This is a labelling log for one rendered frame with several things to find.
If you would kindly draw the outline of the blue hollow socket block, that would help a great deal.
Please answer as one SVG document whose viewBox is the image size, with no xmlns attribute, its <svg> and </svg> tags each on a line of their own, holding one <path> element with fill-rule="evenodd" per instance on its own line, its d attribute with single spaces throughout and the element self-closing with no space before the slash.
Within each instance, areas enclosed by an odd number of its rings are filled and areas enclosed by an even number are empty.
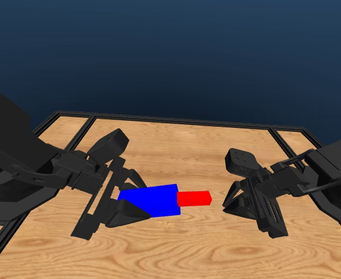
<svg viewBox="0 0 341 279">
<path fill-rule="evenodd" d="M 177 216 L 181 214 L 177 193 L 176 184 L 160 185 L 122 190 L 117 200 L 125 199 L 149 213 L 151 217 Z"/>
</svg>

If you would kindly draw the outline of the thin red peg bar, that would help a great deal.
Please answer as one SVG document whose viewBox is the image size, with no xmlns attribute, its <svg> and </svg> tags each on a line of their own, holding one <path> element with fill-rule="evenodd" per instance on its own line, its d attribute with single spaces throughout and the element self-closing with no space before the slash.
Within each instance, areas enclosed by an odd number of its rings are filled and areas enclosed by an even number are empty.
<svg viewBox="0 0 341 279">
<path fill-rule="evenodd" d="M 209 206 L 212 197 L 209 191 L 177 192 L 177 204 L 179 207 L 186 206 Z"/>
</svg>

